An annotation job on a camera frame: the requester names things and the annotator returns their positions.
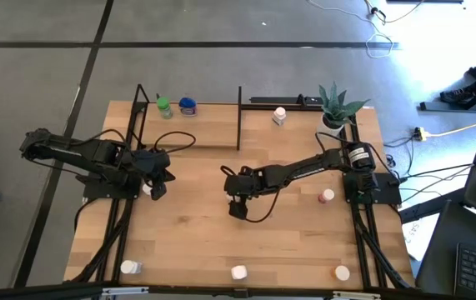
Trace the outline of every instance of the gray floor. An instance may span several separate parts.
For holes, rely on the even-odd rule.
[[[363,17],[367,11],[363,1],[318,2]],[[375,3],[390,18],[412,7]],[[0,0],[0,40],[92,41],[104,4],[25,0],[16,5]],[[443,20],[448,26],[437,26]],[[472,80],[463,72],[476,65],[476,1],[424,4],[406,20],[379,27],[401,42],[403,50],[371,59],[364,49],[101,49],[74,136],[99,132],[108,102],[130,101],[137,83],[149,97],[188,95],[202,102],[232,103],[239,85],[248,99],[317,95],[318,84],[336,81],[348,89],[348,101],[373,100],[370,105],[378,111],[384,141],[404,137],[415,126],[440,133],[476,123],[476,114],[417,109],[419,102],[432,101],[441,90]],[[114,4],[104,41],[365,42],[371,34],[369,24],[321,11],[304,0],[128,0]],[[12,282],[48,173],[23,161],[18,147],[26,131],[46,127],[62,132],[87,58],[87,49],[0,49],[0,288]],[[476,128],[418,142],[414,148],[413,173],[468,163],[476,149]],[[408,167],[406,148],[388,153],[403,173]],[[458,188],[464,179],[440,183],[434,190]],[[405,187],[430,182],[414,179]],[[29,284],[62,281],[81,193],[72,175],[61,176]],[[431,197],[423,194],[406,204]]]

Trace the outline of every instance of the wooden tabletop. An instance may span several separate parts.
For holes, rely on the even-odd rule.
[[[108,127],[110,118],[118,123],[117,111],[122,105],[128,107],[130,102],[111,102],[105,121]],[[123,110],[126,124],[129,109]],[[143,195],[134,203],[124,259],[143,263],[143,270],[135,275],[122,274],[121,283],[249,288],[363,287],[341,172],[322,172],[292,182],[281,191],[273,214],[264,222],[249,223],[228,215],[223,191],[226,176],[219,170],[221,165],[239,170],[243,165],[255,168],[270,163],[287,164],[320,151],[314,138],[320,112],[288,112],[282,127],[271,120],[271,114],[270,111],[243,111],[240,151],[229,147],[193,147],[170,154],[168,170],[177,180],[167,184],[168,193],[156,202]],[[375,111],[362,109],[357,120],[361,140],[372,143],[382,152]],[[337,141],[322,139],[326,148],[340,147]],[[377,172],[385,170],[378,165]],[[333,189],[336,196],[332,202],[320,204],[318,194],[325,188]],[[273,195],[249,201],[248,217],[262,217],[272,200]],[[110,202],[109,199],[96,201],[82,212],[66,279],[78,275],[100,247]],[[413,284],[398,215],[383,205],[375,205],[374,212],[381,248],[403,279]],[[367,254],[372,283],[376,285],[373,255],[368,249]],[[110,255],[108,259],[106,278],[111,277],[113,258]],[[237,265],[246,266],[246,279],[232,280],[230,269]],[[347,282],[332,275],[339,265],[351,271]]]

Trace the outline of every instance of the wooden table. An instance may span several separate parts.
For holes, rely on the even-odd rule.
[[[130,105],[111,102],[105,127],[124,130]],[[319,153],[313,134],[320,112],[288,112],[286,123],[278,127],[271,120],[270,111],[243,111],[241,150],[237,151],[222,142],[226,138],[235,141],[237,130],[234,132],[230,125],[217,126],[220,114],[208,113],[212,108],[200,105],[196,118],[216,120],[211,125],[213,134],[200,134],[201,147],[170,154],[168,170],[177,180],[167,184],[168,193],[156,202],[142,193],[135,201],[124,259],[142,262],[143,270],[135,275],[122,274],[120,282],[143,286],[361,289],[353,221],[344,198],[341,172],[322,172],[291,183],[281,191],[272,216],[264,222],[249,223],[228,215],[223,191],[226,176],[219,167],[227,165],[239,170],[243,165],[255,168],[270,163],[286,164]],[[236,112],[237,106],[221,108]],[[168,121],[157,115],[148,117],[144,136],[151,140],[144,142],[153,143],[157,135],[166,131],[185,130],[177,125],[180,118],[184,119],[175,115],[173,128],[166,130],[160,125]],[[382,152],[375,111],[362,109],[357,119],[361,140]],[[151,128],[162,131],[149,134]],[[209,146],[210,137],[216,147]],[[323,142],[326,148],[340,147],[332,139],[323,138]],[[378,165],[377,172],[385,170]],[[336,193],[335,199],[326,205],[317,199],[325,188]],[[249,201],[248,217],[262,217],[272,200],[273,195]],[[66,279],[78,275],[100,247],[110,202],[96,201],[82,212]],[[381,248],[404,280],[413,284],[399,216],[386,205],[374,207]],[[111,277],[115,250],[110,253],[106,278]],[[372,283],[377,285],[373,255],[368,249],[367,256]],[[347,282],[332,276],[333,270],[342,264],[351,271]],[[248,269],[248,277],[242,281],[234,281],[230,275],[230,269],[237,265]]]

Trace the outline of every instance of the potted plant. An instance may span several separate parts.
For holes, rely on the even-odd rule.
[[[333,136],[338,136],[341,128],[343,128],[346,123],[350,123],[348,117],[353,116],[370,100],[355,101],[343,105],[345,93],[347,93],[347,91],[343,91],[338,95],[336,83],[334,83],[330,89],[330,98],[328,98],[324,87],[319,85],[319,94],[323,99],[324,114],[321,116],[317,128],[318,133],[328,133]]]

